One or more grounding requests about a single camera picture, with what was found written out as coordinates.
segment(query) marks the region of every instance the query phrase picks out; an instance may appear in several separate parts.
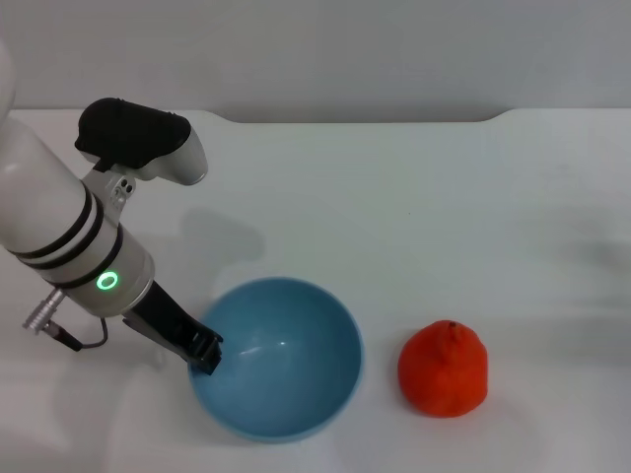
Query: cable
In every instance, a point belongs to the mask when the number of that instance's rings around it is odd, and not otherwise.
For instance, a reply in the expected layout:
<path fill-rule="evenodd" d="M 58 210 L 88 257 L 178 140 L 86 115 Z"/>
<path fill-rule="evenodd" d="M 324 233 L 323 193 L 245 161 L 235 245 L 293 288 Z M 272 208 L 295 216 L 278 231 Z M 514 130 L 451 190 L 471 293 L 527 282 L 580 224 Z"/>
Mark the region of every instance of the cable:
<path fill-rule="evenodd" d="M 108 334 L 107 334 L 107 324 L 105 323 L 104 318 L 101 319 L 101 328 L 103 329 L 103 340 L 97 343 L 85 343 L 83 345 L 84 350 L 87 350 L 89 348 L 99 348 L 105 344 L 105 342 L 107 341 Z"/>

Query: white wall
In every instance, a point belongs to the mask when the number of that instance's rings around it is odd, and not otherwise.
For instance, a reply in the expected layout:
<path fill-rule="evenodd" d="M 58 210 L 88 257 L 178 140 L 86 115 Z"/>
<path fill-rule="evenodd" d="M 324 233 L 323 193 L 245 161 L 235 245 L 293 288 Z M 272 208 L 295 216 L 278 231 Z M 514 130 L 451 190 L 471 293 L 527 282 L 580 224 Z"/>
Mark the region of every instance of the white wall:
<path fill-rule="evenodd" d="M 0 0 L 20 107 L 241 121 L 631 106 L 630 0 Z"/>

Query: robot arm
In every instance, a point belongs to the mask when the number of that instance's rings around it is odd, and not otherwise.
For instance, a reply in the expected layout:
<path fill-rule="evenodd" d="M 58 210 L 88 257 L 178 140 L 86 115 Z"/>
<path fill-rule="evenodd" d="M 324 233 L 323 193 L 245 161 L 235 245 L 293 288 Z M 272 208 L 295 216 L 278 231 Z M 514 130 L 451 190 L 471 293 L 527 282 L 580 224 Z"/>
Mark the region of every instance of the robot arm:
<path fill-rule="evenodd" d="M 154 281 L 151 255 L 118 221 L 134 177 L 184 185 L 204 177 L 206 158 L 190 123 L 115 99 L 93 103 L 80 118 L 75 146 L 95 166 L 80 180 L 8 116 L 14 87 L 0 43 L 0 244 L 53 287 L 24 326 L 80 350 L 52 320 L 68 297 L 101 319 L 122 314 L 134 330 L 212 373 L 222 338 Z"/>

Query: green led ring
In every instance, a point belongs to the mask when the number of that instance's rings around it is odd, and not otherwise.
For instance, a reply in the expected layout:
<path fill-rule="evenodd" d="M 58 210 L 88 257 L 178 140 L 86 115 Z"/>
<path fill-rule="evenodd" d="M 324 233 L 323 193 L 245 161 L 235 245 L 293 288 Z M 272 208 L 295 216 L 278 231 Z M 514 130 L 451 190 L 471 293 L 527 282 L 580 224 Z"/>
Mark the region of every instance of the green led ring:
<path fill-rule="evenodd" d="M 102 291 L 109 291 L 118 284 L 118 275 L 113 271 L 105 271 L 97 280 L 97 287 Z"/>

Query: white table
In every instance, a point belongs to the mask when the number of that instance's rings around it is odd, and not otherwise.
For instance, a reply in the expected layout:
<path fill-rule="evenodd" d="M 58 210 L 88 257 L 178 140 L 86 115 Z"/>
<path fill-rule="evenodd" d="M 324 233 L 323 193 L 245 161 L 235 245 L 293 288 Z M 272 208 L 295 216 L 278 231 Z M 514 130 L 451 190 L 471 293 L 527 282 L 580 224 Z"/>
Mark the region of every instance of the white table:
<path fill-rule="evenodd" d="M 79 111 L 14 114 L 87 172 Z M 141 182 L 123 214 L 157 280 L 195 315 L 252 278 L 331 290 L 366 344 L 357 395 L 310 439 L 238 439 L 197 405 L 184 362 L 119 319 L 80 354 L 23 330 L 48 288 L 2 252 L 2 473 L 629 471 L 631 110 L 373 125 L 183 114 L 209 175 Z M 401 344 L 441 318 L 490 354 L 487 401 L 455 420 L 414 414 L 395 381 Z M 100 336 L 70 302 L 59 321 Z"/>

